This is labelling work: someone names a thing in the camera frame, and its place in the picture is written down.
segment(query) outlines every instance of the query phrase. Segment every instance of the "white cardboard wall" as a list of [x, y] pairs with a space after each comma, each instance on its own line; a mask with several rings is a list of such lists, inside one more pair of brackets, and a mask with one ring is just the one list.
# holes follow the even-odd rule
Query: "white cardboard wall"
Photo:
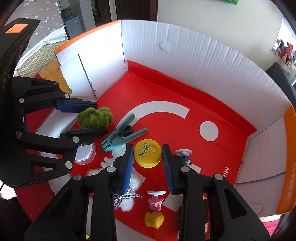
[[97, 100], [78, 55], [65, 62], [60, 68], [69, 88], [72, 90], [72, 98], [80, 98], [85, 101]]
[[273, 177], [286, 171], [287, 137], [284, 117], [249, 140], [236, 183]]
[[88, 79], [99, 98], [125, 72], [121, 23], [89, 34], [88, 46], [79, 54]]
[[285, 173], [255, 182], [239, 183], [235, 189], [259, 216], [274, 215], [278, 206]]
[[79, 4], [86, 31], [95, 28], [96, 24], [94, 22], [94, 14], [91, 8], [91, 1], [80, 0]]
[[125, 60], [212, 95], [250, 122], [257, 133], [289, 106], [284, 92], [262, 69], [217, 40], [159, 22], [122, 20], [121, 28]]

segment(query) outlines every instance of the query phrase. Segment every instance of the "green fuzzy toy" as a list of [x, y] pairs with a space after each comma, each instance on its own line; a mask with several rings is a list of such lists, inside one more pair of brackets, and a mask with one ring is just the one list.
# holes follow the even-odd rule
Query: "green fuzzy toy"
[[239, 2], [239, 0], [222, 0], [224, 2], [229, 2], [229, 3], [232, 3], [234, 5], [237, 5], [237, 3]]
[[108, 127], [113, 122], [113, 115], [107, 107], [98, 110], [89, 107], [80, 112], [77, 118], [80, 128]]

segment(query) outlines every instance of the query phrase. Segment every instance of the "orange cardboard edge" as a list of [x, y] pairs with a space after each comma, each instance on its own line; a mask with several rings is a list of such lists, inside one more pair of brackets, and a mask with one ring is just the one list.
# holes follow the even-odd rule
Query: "orange cardboard edge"
[[102, 29], [102, 28], [105, 28], [105, 27], [108, 27], [108, 26], [111, 26], [113, 24], [116, 24], [116, 23], [119, 23], [121, 20], [116, 20], [116, 21], [113, 21], [113, 22], [110, 22], [110, 23], [106, 23], [104, 25], [101, 25], [101, 26], [98, 26], [96, 28], [93, 28], [91, 30], [88, 30], [86, 31], [85, 33], [82, 33], [72, 39], [70, 39], [69, 41], [65, 42], [64, 44], [62, 44], [61, 46], [59, 46], [58, 48], [56, 48], [54, 50], [55, 54], [58, 54], [60, 53], [61, 51], [63, 51], [65, 48], [69, 47], [71, 44], [75, 43], [76, 41], [84, 38], [85, 36], [89, 35], [89, 34], [92, 34], [96, 31], [98, 31], [99, 29]]
[[291, 105], [284, 114], [287, 135], [287, 169], [276, 214], [293, 210], [296, 203], [296, 114]]

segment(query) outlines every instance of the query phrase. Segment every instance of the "white circle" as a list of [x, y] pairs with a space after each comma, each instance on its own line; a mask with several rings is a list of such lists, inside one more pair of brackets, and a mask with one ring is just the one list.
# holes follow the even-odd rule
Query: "white circle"
[[200, 135], [206, 141], [214, 141], [219, 134], [218, 127], [211, 121], [205, 121], [200, 125]]

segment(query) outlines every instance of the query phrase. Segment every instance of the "yellow bottle cap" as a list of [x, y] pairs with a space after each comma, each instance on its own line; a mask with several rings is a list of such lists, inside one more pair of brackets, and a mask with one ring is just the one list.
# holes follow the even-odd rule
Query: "yellow bottle cap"
[[138, 142], [133, 151], [136, 162], [145, 168], [155, 167], [161, 160], [161, 147], [151, 139]]

